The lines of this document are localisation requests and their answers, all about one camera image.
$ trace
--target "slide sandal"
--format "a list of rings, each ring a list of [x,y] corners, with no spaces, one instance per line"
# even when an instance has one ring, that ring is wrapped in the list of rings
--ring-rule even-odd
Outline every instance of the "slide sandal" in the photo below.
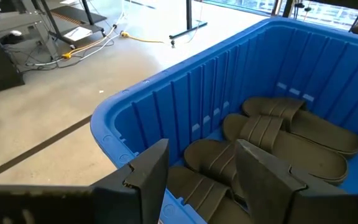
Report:
[[[247,116],[267,115],[284,119],[285,131],[330,150],[352,157],[358,152],[358,135],[307,111],[306,103],[293,98],[252,97],[242,104]]]
[[[231,187],[236,198],[245,202],[237,178],[233,144],[200,139],[186,148],[184,158],[190,169]]]
[[[174,166],[168,171],[168,190],[182,197],[208,223],[251,224],[249,214],[230,198],[228,187],[186,167]]]
[[[223,121],[223,134],[229,141],[249,141],[327,183],[339,185],[344,181],[347,161],[342,155],[282,129],[283,119],[273,116],[257,115],[248,118],[229,114]]]

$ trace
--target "concrete floor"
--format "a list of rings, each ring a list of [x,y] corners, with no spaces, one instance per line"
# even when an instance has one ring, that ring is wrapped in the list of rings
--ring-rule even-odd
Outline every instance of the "concrete floor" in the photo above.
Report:
[[[120,0],[92,3],[110,24],[121,13]],[[156,9],[133,3],[129,8],[126,2],[127,31],[145,39],[168,41],[168,35],[185,25],[184,1],[152,3]],[[194,2],[194,18],[199,18],[200,9],[201,3]],[[168,44],[116,38],[114,46],[73,67],[26,73],[26,85],[0,92],[0,165],[91,115],[107,97],[265,18],[204,4],[202,20],[208,25],[200,28],[189,44],[183,43],[192,34],[178,39],[175,49]],[[105,22],[99,24],[108,30]],[[1,173],[0,184],[89,185],[115,169],[87,124]]]

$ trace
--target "white paper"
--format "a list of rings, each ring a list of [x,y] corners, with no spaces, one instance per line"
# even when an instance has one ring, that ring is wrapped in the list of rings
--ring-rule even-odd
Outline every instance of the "white paper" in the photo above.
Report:
[[[72,41],[77,41],[90,35],[92,35],[92,30],[84,27],[77,27],[65,34],[64,37],[69,38]]]
[[[64,0],[64,1],[61,1],[60,4],[72,4],[74,2],[77,2],[77,0]]]

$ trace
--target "olive green slide sandal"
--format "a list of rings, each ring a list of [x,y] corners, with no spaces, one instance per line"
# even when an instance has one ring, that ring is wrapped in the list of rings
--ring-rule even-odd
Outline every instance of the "olive green slide sandal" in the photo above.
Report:
[[[234,145],[212,139],[200,139],[185,149],[185,164],[213,180],[230,187],[234,196],[245,202],[237,177]]]
[[[249,214],[231,198],[229,187],[182,166],[168,171],[168,190],[208,223],[251,224]]]
[[[229,114],[223,121],[223,134],[229,141],[244,139],[327,183],[344,181],[348,166],[342,155],[284,129],[283,119],[274,116]]]
[[[327,149],[352,157],[358,152],[358,135],[309,112],[306,103],[294,98],[252,97],[242,104],[247,116],[283,118],[285,131]]]

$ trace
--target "blue plastic bin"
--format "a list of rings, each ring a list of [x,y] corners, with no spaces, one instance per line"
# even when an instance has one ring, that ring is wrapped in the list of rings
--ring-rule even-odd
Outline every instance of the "blue plastic bin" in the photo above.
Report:
[[[170,164],[250,96],[306,100],[318,116],[358,134],[358,35],[289,19],[266,19],[102,102],[91,119],[101,149],[121,167],[161,138]],[[358,194],[358,155],[341,188]],[[166,190],[164,223],[203,223]]]

